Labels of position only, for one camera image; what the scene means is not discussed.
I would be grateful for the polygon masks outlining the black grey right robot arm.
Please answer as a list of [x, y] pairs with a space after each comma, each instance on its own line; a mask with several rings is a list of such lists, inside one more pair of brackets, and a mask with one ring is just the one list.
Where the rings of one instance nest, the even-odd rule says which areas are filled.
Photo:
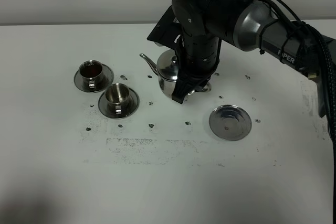
[[313, 80], [319, 115], [335, 116], [335, 40], [299, 18], [279, 0], [172, 0], [148, 40], [175, 51], [177, 85], [168, 96], [183, 103], [205, 87], [219, 64], [223, 42], [242, 51], [259, 49]]

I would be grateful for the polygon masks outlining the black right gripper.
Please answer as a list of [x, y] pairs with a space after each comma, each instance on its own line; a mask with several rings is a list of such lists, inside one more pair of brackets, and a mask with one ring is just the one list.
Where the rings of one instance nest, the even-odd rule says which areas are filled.
[[172, 100], [180, 104], [196, 88], [205, 87], [219, 63], [221, 40], [211, 34], [188, 34], [169, 7], [147, 37], [177, 56], [177, 81]]

